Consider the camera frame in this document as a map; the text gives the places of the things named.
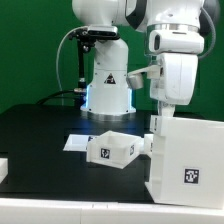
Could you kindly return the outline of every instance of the cable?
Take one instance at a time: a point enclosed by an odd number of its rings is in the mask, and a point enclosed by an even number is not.
[[[65,96],[63,96],[63,97],[57,97],[57,96],[56,97],[46,97],[46,98],[42,99],[41,101],[39,101],[37,103],[37,105],[43,105],[48,100],[52,100],[52,99],[72,99],[72,100],[75,100],[75,99],[77,99],[77,97],[76,98],[75,97],[65,97]]]
[[[54,94],[49,95],[48,97],[45,97],[45,98],[39,100],[36,104],[41,104],[41,105],[42,105],[42,104],[44,104],[47,100],[52,99],[52,98],[57,98],[57,96],[60,96],[60,95],[62,95],[62,97],[60,97],[60,98],[61,98],[61,99],[64,99],[63,94],[66,94],[66,93],[73,93],[73,94],[75,94],[75,93],[74,93],[74,90],[64,90],[64,91],[56,92],[56,93],[54,93]]]
[[[60,79],[60,73],[59,73],[59,59],[60,59],[60,53],[61,53],[61,48],[66,40],[66,38],[69,36],[70,33],[75,32],[78,29],[86,29],[88,28],[87,26],[82,26],[82,27],[77,27],[75,29],[72,29],[69,31],[62,39],[61,43],[59,44],[58,50],[57,50],[57,57],[56,57],[56,77],[57,77],[57,82],[59,86],[59,90],[63,91],[62,85],[61,85],[61,79]]]
[[[208,24],[212,32],[212,42],[207,52],[205,52],[203,55],[198,57],[199,60],[203,60],[204,58],[206,58],[213,51],[215,47],[215,43],[216,43],[216,30],[215,30],[215,25],[212,21],[212,18],[210,17],[208,12],[204,8],[201,8],[201,12],[205,15],[206,19],[208,20]]]

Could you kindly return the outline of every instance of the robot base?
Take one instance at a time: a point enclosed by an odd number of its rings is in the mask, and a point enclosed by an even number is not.
[[[81,114],[83,117],[97,120],[97,121],[126,121],[132,120],[135,118],[135,111],[132,113],[122,114],[122,115],[107,115],[107,114],[94,114],[89,111],[81,110]]]

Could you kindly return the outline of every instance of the white object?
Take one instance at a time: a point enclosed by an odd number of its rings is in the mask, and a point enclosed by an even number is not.
[[[224,210],[184,206],[0,199],[7,224],[223,224]]]
[[[162,52],[200,54],[204,50],[204,38],[196,32],[153,30],[149,37],[149,50],[154,54]]]
[[[123,169],[143,147],[141,137],[108,131],[87,145],[87,162]]]
[[[138,74],[147,72],[148,79],[159,79],[160,69],[161,69],[160,65],[151,65],[146,68],[141,68],[141,69],[129,72],[128,76],[138,75]]]
[[[150,97],[168,104],[188,105],[194,91],[198,58],[190,54],[163,53],[159,79],[152,79]]]
[[[8,175],[8,159],[0,159],[0,183]]]
[[[98,115],[122,116],[136,112],[132,92],[126,82],[128,47],[123,40],[97,42],[94,76],[88,86],[82,111]]]
[[[152,156],[153,148],[153,134],[144,135],[144,154],[148,155],[149,158]]]
[[[222,209],[224,123],[152,116],[150,180],[156,203]]]
[[[87,143],[97,136],[69,135],[63,151],[87,152]]]
[[[175,105],[167,104],[162,101],[158,102],[158,115],[164,117],[173,117],[175,112]]]

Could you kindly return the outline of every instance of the black table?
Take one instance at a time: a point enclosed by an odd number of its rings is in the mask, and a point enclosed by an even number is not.
[[[150,113],[135,119],[99,122],[66,106],[17,105],[0,115],[0,158],[9,173],[0,197],[152,203],[144,186],[150,160],[139,156],[120,170],[86,162],[85,152],[64,152],[69,134],[100,135],[108,130],[142,136]]]

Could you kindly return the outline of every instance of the black sticker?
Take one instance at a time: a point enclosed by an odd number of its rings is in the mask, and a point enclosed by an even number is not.
[[[132,145],[132,146],[131,146],[131,149],[130,149],[130,156],[133,155],[134,152],[135,152],[135,146]]]
[[[105,84],[113,84],[113,85],[116,84],[116,82],[115,82],[114,77],[113,77],[112,74],[110,74],[110,75],[108,76],[108,78],[106,79],[106,81],[105,81],[104,83],[105,83]]]
[[[109,149],[101,149],[101,158],[110,159],[110,150]]]
[[[185,184],[199,184],[199,169],[185,169],[184,183]]]

